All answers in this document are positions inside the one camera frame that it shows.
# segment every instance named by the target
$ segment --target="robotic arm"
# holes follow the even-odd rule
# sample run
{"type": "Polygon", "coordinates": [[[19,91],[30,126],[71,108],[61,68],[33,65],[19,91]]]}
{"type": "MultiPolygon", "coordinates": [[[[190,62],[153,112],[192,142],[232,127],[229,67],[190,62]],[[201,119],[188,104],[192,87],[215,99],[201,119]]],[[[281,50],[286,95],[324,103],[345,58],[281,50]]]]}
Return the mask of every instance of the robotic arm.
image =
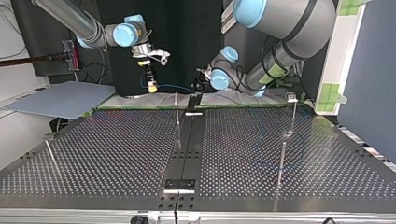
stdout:
{"type": "Polygon", "coordinates": [[[264,93],[273,78],[284,76],[297,62],[317,54],[332,35],[336,18],[332,0],[235,0],[233,14],[247,28],[281,41],[248,74],[232,69],[238,60],[232,47],[226,47],[200,71],[216,90],[240,90],[256,96],[264,93]]]}
{"type": "Polygon", "coordinates": [[[137,64],[145,70],[148,91],[157,91],[152,61],[166,65],[170,54],[163,50],[154,50],[149,43],[150,31],[147,30],[141,15],[126,17],[123,23],[103,27],[94,17],[69,0],[32,0],[32,2],[73,31],[83,48],[104,50],[107,46],[132,48],[137,64]]]}

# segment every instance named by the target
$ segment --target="metal bar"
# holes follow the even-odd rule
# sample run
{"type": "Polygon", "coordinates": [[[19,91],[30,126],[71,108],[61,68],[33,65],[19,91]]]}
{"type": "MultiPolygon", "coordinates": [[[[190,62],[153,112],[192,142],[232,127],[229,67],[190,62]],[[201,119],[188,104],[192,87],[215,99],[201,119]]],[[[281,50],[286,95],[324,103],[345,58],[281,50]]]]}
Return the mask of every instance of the metal bar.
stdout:
{"type": "Polygon", "coordinates": [[[36,3],[79,37],[91,39],[95,35],[95,22],[69,0],[36,0],[36,3]]]}
{"type": "Polygon", "coordinates": [[[297,110],[297,102],[294,102],[293,118],[291,120],[291,127],[289,133],[294,132],[294,121],[296,120],[296,110],[297,110]]]}
{"type": "Polygon", "coordinates": [[[279,176],[277,178],[277,185],[282,185],[282,175],[283,175],[283,163],[285,161],[285,152],[286,152],[286,142],[282,143],[282,149],[280,151],[280,164],[279,164],[279,176]]]}
{"type": "Polygon", "coordinates": [[[67,56],[63,56],[62,54],[54,54],[54,55],[40,56],[34,58],[2,61],[0,62],[0,67],[7,67],[7,66],[26,64],[26,63],[48,62],[48,61],[58,61],[58,60],[60,61],[65,59],[67,59],[67,56]]]}

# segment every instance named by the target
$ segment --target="black cable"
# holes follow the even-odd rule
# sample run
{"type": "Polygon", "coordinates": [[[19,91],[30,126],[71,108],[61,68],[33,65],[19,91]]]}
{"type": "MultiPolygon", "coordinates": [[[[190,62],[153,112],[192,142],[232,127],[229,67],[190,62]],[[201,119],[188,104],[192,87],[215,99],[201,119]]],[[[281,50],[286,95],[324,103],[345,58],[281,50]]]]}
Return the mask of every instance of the black cable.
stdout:
{"type": "Polygon", "coordinates": [[[79,61],[79,63],[81,64],[82,70],[85,71],[85,78],[84,78],[84,80],[82,80],[82,82],[86,82],[88,80],[88,77],[89,77],[94,83],[96,83],[96,80],[91,76],[91,74],[86,69],[85,64],[82,61],[79,61]]]}
{"type": "Polygon", "coordinates": [[[227,61],[225,59],[218,59],[218,60],[215,60],[214,64],[212,64],[212,62],[210,62],[210,68],[212,68],[212,70],[214,70],[214,65],[216,65],[216,63],[218,63],[218,62],[225,62],[225,63],[229,64],[230,67],[233,67],[233,64],[230,63],[229,61],[227,61]]]}
{"type": "Polygon", "coordinates": [[[107,67],[106,67],[105,65],[103,65],[103,64],[101,64],[101,63],[90,63],[90,64],[88,64],[88,65],[86,66],[86,68],[89,68],[89,67],[91,67],[91,66],[93,66],[93,65],[99,65],[99,66],[102,66],[102,67],[105,68],[105,71],[103,72],[103,74],[99,77],[99,79],[98,79],[97,81],[95,81],[96,84],[99,84],[99,83],[101,82],[101,80],[103,80],[103,78],[105,77],[105,75],[107,74],[108,69],[107,69],[107,67]]]}
{"type": "Polygon", "coordinates": [[[233,102],[233,103],[236,104],[236,105],[242,105],[242,106],[245,106],[245,107],[247,107],[247,108],[251,108],[251,107],[252,107],[252,106],[250,106],[250,105],[244,105],[244,104],[238,103],[238,102],[236,102],[235,100],[233,100],[233,99],[231,99],[231,98],[229,98],[229,97],[227,97],[227,96],[223,96],[223,95],[214,95],[214,96],[219,96],[219,97],[225,98],[225,99],[227,99],[227,100],[233,102]]]}
{"type": "Polygon", "coordinates": [[[266,46],[267,46],[267,44],[268,44],[269,38],[270,38],[269,35],[268,35],[267,37],[265,37],[264,44],[262,45],[262,59],[261,59],[261,61],[262,61],[262,69],[264,70],[265,74],[266,74],[268,77],[270,77],[271,79],[273,79],[273,80],[275,81],[276,78],[270,74],[270,72],[268,71],[267,67],[265,66],[265,62],[264,62],[264,58],[265,58],[265,48],[266,48],[266,46]]]}
{"type": "Polygon", "coordinates": [[[271,47],[271,54],[272,54],[272,56],[274,58],[275,63],[277,64],[277,66],[279,66],[286,74],[288,72],[288,69],[286,69],[286,67],[277,58],[276,53],[275,53],[275,46],[271,47]]]}
{"type": "Polygon", "coordinates": [[[305,92],[306,96],[309,98],[309,100],[311,101],[311,103],[312,103],[314,106],[316,106],[315,100],[312,99],[312,97],[309,95],[308,91],[306,90],[306,88],[305,88],[305,86],[304,86],[303,80],[301,79],[300,73],[298,72],[297,65],[295,65],[294,70],[295,70],[295,73],[296,73],[297,78],[300,80],[300,84],[301,84],[301,86],[303,87],[303,91],[305,92]]]}
{"type": "Polygon", "coordinates": [[[242,65],[238,65],[238,66],[236,67],[236,76],[238,77],[238,80],[240,80],[240,84],[241,84],[243,87],[245,87],[245,89],[250,90],[250,91],[263,91],[263,89],[256,90],[256,89],[251,88],[251,87],[248,85],[247,82],[244,83],[244,82],[242,81],[242,80],[243,80],[243,75],[244,75],[244,74],[245,74],[244,67],[243,67],[242,65]]]}

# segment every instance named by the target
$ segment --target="metal plate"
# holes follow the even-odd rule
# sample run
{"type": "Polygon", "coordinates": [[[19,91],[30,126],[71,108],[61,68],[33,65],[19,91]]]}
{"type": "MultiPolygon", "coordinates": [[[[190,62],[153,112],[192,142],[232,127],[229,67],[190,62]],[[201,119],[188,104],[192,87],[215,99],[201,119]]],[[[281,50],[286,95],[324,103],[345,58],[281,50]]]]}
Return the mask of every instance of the metal plate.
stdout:
{"type": "Polygon", "coordinates": [[[99,111],[51,143],[56,162],[45,149],[3,171],[1,207],[158,209],[176,120],[172,110],[99,111]]]}
{"type": "Polygon", "coordinates": [[[190,167],[201,170],[190,210],[396,213],[396,174],[325,118],[301,109],[294,134],[285,137],[291,118],[288,107],[206,110],[202,162],[190,167]]]}

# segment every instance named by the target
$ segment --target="green tape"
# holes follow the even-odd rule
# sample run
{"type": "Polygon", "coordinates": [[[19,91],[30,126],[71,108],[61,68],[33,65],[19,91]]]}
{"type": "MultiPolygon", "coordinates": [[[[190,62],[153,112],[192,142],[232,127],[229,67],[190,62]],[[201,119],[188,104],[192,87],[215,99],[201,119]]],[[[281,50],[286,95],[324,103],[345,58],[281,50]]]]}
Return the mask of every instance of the green tape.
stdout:
{"type": "Polygon", "coordinates": [[[339,16],[356,16],[361,8],[361,0],[342,0],[339,16]]]}
{"type": "MultiPolygon", "coordinates": [[[[274,66],[272,66],[272,68],[268,71],[269,74],[271,74],[271,76],[273,77],[283,77],[285,76],[285,71],[283,71],[283,69],[281,67],[279,67],[277,64],[275,64],[274,66]]],[[[268,75],[265,75],[261,80],[260,83],[261,84],[268,84],[270,82],[272,82],[272,78],[268,77],[268,75]]]]}
{"type": "Polygon", "coordinates": [[[333,112],[338,104],[340,84],[324,83],[320,92],[317,111],[333,112]]]}
{"type": "Polygon", "coordinates": [[[92,109],[92,110],[90,110],[90,111],[87,111],[87,112],[83,113],[81,116],[82,116],[84,119],[87,119],[87,118],[91,117],[92,114],[94,114],[94,113],[95,113],[95,110],[92,109]]]}

